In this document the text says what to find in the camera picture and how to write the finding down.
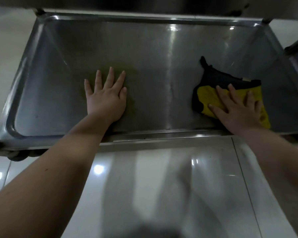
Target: hand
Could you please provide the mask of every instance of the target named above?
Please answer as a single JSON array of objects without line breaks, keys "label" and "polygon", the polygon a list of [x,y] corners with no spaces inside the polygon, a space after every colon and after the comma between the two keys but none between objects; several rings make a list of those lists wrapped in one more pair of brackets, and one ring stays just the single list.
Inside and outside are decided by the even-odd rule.
[{"label": "hand", "polygon": [[126,73],[123,71],[114,83],[114,69],[110,67],[103,87],[102,74],[98,70],[94,92],[88,80],[85,79],[84,87],[87,99],[87,113],[89,115],[98,115],[108,126],[120,119],[126,109],[127,88],[123,88],[125,76]]},{"label": "hand", "polygon": [[228,110],[227,113],[219,107],[209,104],[210,110],[222,124],[235,135],[243,135],[249,130],[264,129],[259,122],[262,102],[255,102],[253,93],[249,91],[246,105],[244,105],[232,84],[229,84],[228,90],[230,96],[219,86],[216,87],[219,98]]}]

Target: skin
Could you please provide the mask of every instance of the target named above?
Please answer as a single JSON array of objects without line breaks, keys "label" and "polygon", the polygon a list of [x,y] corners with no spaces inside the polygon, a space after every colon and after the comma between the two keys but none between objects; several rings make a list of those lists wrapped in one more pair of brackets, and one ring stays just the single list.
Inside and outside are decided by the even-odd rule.
[{"label": "skin", "polygon": [[[60,237],[82,194],[100,141],[126,107],[125,72],[114,83],[110,68],[102,86],[97,71],[95,89],[85,80],[88,115],[52,148],[0,191],[0,237]],[[230,96],[217,87],[227,108],[209,106],[224,126],[241,136],[257,156],[263,173],[287,217],[288,209],[278,190],[298,196],[298,148],[259,122],[261,103],[248,93],[246,104],[229,85]],[[298,200],[288,200],[292,205]],[[298,233],[298,225],[290,219]]]}]

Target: floor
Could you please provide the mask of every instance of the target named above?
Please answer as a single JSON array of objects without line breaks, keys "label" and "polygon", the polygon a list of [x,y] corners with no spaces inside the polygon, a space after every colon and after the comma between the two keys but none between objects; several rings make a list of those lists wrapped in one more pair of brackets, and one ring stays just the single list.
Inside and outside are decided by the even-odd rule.
[{"label": "floor", "polygon": [[[0,8],[0,114],[34,21],[31,10]],[[298,39],[298,21],[270,25],[283,47]],[[121,150],[95,156],[63,237],[296,237],[237,137]],[[0,157],[0,189],[35,159]]]}]

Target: microfiber towel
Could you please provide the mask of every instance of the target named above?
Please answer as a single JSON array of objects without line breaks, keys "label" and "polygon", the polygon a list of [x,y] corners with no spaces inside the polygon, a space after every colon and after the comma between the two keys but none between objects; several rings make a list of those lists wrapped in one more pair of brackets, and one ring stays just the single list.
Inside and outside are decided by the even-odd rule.
[{"label": "microfiber towel", "polygon": [[[219,99],[215,87],[219,85],[228,93],[227,86],[231,83],[236,89],[237,94],[246,99],[247,92],[252,91],[255,101],[262,101],[262,83],[260,80],[244,80],[243,78],[236,78],[230,74],[220,72],[208,65],[205,58],[202,56],[200,63],[204,68],[204,73],[201,82],[194,88],[192,97],[192,109],[196,112],[202,113],[212,118],[216,116],[211,112],[208,104],[218,106],[225,109],[223,103]],[[265,128],[270,128],[270,122],[265,107],[262,106],[260,122]]]}]

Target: metal tray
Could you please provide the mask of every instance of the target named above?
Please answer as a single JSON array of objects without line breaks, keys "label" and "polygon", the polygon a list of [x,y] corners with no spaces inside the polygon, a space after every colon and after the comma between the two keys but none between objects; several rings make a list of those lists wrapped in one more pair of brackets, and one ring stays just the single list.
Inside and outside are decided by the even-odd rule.
[{"label": "metal tray", "polygon": [[83,80],[125,70],[123,117],[103,142],[228,134],[191,110],[203,68],[261,79],[272,129],[298,132],[298,74],[260,20],[47,13],[34,24],[0,123],[7,148],[53,145],[86,114]]}]

